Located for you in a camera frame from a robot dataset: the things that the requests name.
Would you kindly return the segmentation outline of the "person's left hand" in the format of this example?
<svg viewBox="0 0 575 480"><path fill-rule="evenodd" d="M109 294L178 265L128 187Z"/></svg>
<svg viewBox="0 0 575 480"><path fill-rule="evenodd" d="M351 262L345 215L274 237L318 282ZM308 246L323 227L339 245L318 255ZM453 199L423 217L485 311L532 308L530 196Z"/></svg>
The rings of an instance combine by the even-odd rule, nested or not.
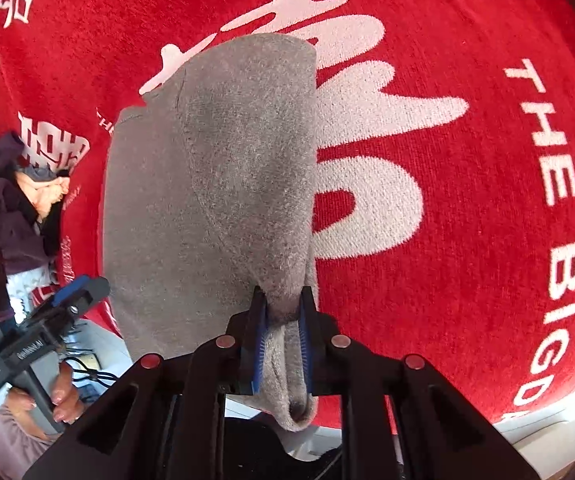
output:
<svg viewBox="0 0 575 480"><path fill-rule="evenodd" d="M85 411L74 386L73 370L65 362L49 365L40 374L30 367L12 379L4 406L27 431L39 430L37 423L48 426L72 424Z"/></svg>

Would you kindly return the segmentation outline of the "pink left sleeve forearm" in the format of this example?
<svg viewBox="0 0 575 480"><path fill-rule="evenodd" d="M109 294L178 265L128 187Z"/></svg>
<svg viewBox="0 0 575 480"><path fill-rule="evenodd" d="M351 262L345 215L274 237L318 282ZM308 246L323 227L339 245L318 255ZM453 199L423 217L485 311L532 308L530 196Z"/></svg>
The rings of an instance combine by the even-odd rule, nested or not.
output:
<svg viewBox="0 0 575 480"><path fill-rule="evenodd" d="M0 406L0 477L21 479L33 463L44 454L55 438L41 440L28 434L12 413Z"/></svg>

